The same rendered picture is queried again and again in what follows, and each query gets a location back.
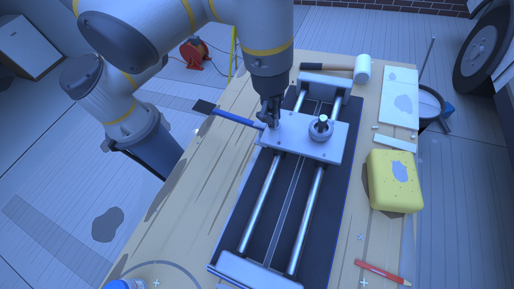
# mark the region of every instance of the mallet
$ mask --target mallet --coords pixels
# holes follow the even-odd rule
[[[354,65],[301,62],[300,70],[353,71],[353,80],[358,84],[365,84],[371,79],[371,63],[371,56],[361,54],[355,58]]]

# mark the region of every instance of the wooden table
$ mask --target wooden table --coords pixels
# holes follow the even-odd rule
[[[354,59],[355,56],[295,49],[289,78],[296,85],[300,62],[353,64]],[[391,149],[373,142],[375,132],[417,144],[417,138],[411,140],[411,133],[405,129],[377,122],[384,65],[411,69],[416,66],[373,61],[371,80],[362,85],[354,83],[351,93],[363,97],[364,104],[328,288],[360,287],[361,274],[369,282],[367,287],[383,287],[384,277],[361,271],[354,265],[355,259],[365,260],[393,274],[398,274],[399,270],[401,236],[407,218],[390,219],[371,209],[361,177],[362,165],[372,148]],[[349,79],[353,75],[350,71],[310,72]],[[261,106],[250,74],[232,79],[217,104],[222,110],[255,119]],[[379,129],[372,130],[373,125]],[[149,287],[154,287],[153,282],[159,279],[158,288],[161,289],[198,286],[211,289],[216,283],[228,284],[208,273],[205,265],[210,262],[216,241],[236,201],[243,174],[256,148],[253,144],[256,135],[257,130],[242,124],[208,117],[127,242],[104,284],[138,265],[123,278],[142,278]],[[364,234],[364,241],[358,240],[357,234]],[[387,280],[386,288],[397,286]]]

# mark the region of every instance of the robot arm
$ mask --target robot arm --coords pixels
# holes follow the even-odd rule
[[[136,75],[157,64],[184,39],[211,21],[236,26],[246,69],[271,129],[293,60],[290,0],[60,0],[78,18],[89,44],[119,70]]]

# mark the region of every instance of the blue handle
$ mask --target blue handle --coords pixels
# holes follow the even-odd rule
[[[260,131],[264,131],[264,129],[262,129],[262,128],[254,127],[253,126],[254,121],[249,120],[248,118],[241,117],[239,115],[232,114],[230,112],[222,111],[220,109],[213,109],[211,112],[211,115],[219,115],[223,118],[230,119],[230,120],[235,121],[240,124],[244,124],[248,127],[258,129]]]

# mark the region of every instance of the red pencil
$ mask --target red pencil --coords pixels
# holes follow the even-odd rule
[[[379,268],[377,268],[375,266],[371,266],[371,265],[369,265],[367,263],[364,263],[364,262],[362,262],[360,260],[355,259],[355,265],[360,266],[360,267],[362,267],[362,268],[364,268],[366,270],[370,270],[373,273],[377,273],[378,275],[382,275],[382,276],[386,277],[387,279],[391,279],[391,280],[393,280],[395,282],[398,282],[400,284],[403,284],[403,285],[406,285],[406,286],[412,286],[412,284],[409,281],[405,280],[404,278],[400,278],[400,277],[398,277],[396,275],[393,275],[393,274],[391,274],[389,272],[386,272],[384,270],[380,270]]]

